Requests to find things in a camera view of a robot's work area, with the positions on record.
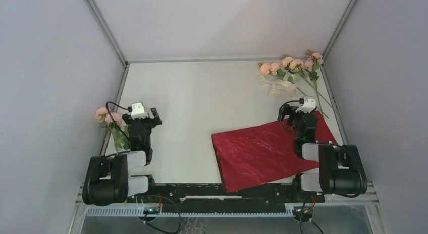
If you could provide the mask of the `pink flower stem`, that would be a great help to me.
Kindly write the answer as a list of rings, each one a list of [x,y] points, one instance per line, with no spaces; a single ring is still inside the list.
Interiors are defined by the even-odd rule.
[[[259,75],[264,75],[264,76],[272,75],[272,76],[280,77],[280,76],[285,76],[286,74],[290,74],[283,67],[281,67],[279,63],[259,62],[258,65],[259,65]],[[303,96],[307,96],[307,94],[302,89],[300,89],[299,86],[297,89],[298,89],[297,93],[300,93]]]
[[[94,117],[101,127],[110,130],[116,152],[129,150],[128,126],[118,113],[109,113],[109,108],[101,107],[95,111]]]
[[[316,98],[318,100],[319,104],[319,110],[322,113],[323,117],[329,118],[322,109],[320,98],[323,98],[323,96],[320,94],[318,90],[318,73],[317,70],[320,68],[320,66],[323,64],[323,56],[320,53],[314,52],[312,50],[308,50],[306,52],[307,60],[304,62],[302,69],[306,72],[308,83],[312,86],[312,88],[315,90]]]
[[[304,64],[304,60],[298,59],[298,58],[292,58],[288,55],[284,55],[284,59],[281,60],[281,66],[289,73],[298,75],[301,79],[303,79],[311,88],[312,86],[308,83],[308,78],[306,72],[302,69],[302,66]],[[326,97],[323,96],[322,99],[332,110],[334,113],[336,113],[339,118],[342,120],[343,117],[340,115],[337,109],[333,107],[333,105],[327,100]]]

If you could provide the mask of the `red wrapping paper sheet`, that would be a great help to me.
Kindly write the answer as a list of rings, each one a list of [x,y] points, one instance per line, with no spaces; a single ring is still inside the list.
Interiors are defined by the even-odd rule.
[[[295,154],[294,132],[284,120],[212,134],[224,190],[244,190],[318,168],[316,161]]]

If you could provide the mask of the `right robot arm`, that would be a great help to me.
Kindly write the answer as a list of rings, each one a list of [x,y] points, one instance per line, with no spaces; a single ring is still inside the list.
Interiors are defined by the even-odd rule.
[[[366,193],[367,177],[355,145],[321,142],[316,138],[319,118],[315,111],[301,112],[296,106],[284,103],[278,112],[278,122],[295,137],[294,154],[300,159],[318,162],[318,174],[300,177],[292,187],[292,197],[306,201],[312,194],[308,184],[315,184],[315,192],[356,198]]]

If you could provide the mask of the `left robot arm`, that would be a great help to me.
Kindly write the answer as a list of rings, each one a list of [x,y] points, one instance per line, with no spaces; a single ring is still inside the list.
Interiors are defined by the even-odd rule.
[[[158,189],[151,175],[130,175],[131,170],[148,166],[152,161],[151,132],[162,124],[162,120],[156,108],[150,111],[152,117],[123,115],[130,134],[130,150],[90,159],[82,191],[85,204],[107,206],[123,203],[137,194],[145,202],[157,198]]]

